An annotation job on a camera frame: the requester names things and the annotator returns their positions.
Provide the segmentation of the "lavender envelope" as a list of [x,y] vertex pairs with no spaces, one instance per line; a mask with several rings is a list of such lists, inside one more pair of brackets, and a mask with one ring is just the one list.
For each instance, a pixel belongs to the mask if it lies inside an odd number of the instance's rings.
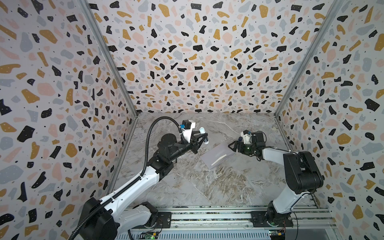
[[209,170],[213,170],[218,167],[226,159],[235,154],[235,152],[231,150],[228,145],[229,144],[227,143],[221,143],[200,156],[201,161],[208,167]]

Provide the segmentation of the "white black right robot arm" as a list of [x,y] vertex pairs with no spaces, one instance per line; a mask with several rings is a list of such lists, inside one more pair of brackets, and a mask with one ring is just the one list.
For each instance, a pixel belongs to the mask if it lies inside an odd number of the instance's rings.
[[292,227],[293,207],[324,184],[310,152],[292,152],[267,146],[267,137],[262,131],[243,131],[239,139],[228,147],[233,152],[255,157],[260,162],[274,162],[284,167],[286,187],[265,211],[251,212],[251,222],[255,228]]

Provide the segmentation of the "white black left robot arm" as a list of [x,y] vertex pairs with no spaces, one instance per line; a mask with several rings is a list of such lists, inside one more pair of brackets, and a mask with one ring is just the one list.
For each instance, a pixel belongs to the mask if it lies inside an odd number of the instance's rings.
[[136,198],[160,182],[174,167],[177,158],[191,151],[197,154],[207,133],[190,131],[189,142],[177,142],[173,134],[163,135],[158,150],[149,160],[144,174],[137,174],[119,189],[96,200],[91,198],[82,209],[71,240],[114,240],[118,235],[138,226],[153,228],[158,210],[148,202],[128,210]]

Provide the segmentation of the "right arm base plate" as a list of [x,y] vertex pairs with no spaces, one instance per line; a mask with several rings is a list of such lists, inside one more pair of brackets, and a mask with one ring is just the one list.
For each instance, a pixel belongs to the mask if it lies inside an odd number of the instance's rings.
[[294,226],[290,214],[278,214],[268,211],[251,212],[251,223],[254,228],[282,228]]

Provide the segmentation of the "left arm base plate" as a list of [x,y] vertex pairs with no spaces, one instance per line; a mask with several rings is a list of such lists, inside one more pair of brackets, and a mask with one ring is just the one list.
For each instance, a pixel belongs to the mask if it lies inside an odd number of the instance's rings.
[[171,212],[157,212],[150,215],[147,223],[144,224],[144,228],[153,229],[169,229],[172,222],[172,213]]

